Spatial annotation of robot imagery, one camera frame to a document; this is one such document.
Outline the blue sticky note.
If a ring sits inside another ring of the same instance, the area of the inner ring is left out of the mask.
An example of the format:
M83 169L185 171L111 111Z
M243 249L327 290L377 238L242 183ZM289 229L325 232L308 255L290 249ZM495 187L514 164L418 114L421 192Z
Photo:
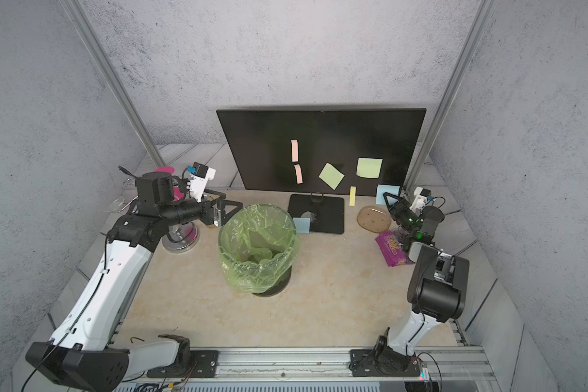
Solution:
M383 194L385 192L397 194L400 197L400 187L399 186L378 185L377 186L377 193L376 193L376 204L377 205L385 204L384 199L383 199Z
M309 234L310 233L310 218L308 217L294 217L293 218L294 225L296 227L296 231L299 234Z

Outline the green sticky note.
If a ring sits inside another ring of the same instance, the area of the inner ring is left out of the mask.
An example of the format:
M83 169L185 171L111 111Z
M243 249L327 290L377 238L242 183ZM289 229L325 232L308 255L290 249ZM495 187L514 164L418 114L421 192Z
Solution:
M318 175L318 178L322 180L332 190L336 190L339 184L341 184L344 177L345 175L338 169L336 169L333 165L331 165L331 163L326 163L322 171Z
M381 158L358 158L356 176L367 179L378 179L381 174L383 160Z

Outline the yellow sticky strip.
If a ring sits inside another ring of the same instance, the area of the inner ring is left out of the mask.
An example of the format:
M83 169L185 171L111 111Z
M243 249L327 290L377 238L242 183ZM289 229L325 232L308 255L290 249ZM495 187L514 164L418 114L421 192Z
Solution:
M354 207L356 202L356 187L351 186L350 190L350 199L349 199L349 206Z

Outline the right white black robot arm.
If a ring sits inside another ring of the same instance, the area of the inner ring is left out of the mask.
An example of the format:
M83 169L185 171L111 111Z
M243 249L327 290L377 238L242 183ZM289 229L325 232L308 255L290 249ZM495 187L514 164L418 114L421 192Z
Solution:
M350 351L349 370L354 377L424 380L427 373L416 348L431 329L462 315L470 262L435 245L434 235L445 214L434 205L429 190L418 188L411 203L389 192L382 197L400 228L399 250L414 263L407 291L411 310L397 326L388 327L370 351Z

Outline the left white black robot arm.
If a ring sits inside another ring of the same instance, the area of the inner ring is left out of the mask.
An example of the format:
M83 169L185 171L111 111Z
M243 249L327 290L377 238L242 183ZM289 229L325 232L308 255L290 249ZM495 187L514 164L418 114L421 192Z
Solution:
M154 343L114 349L122 323L156 248L171 229L200 221L222 227L243 204L206 184L212 168L196 164L189 177L152 171L136 177L137 198L106 234L97 268L61 325L35 342L25 359L50 382L85 391L112 391L137 373L186 377L195 365L189 339L161 335Z

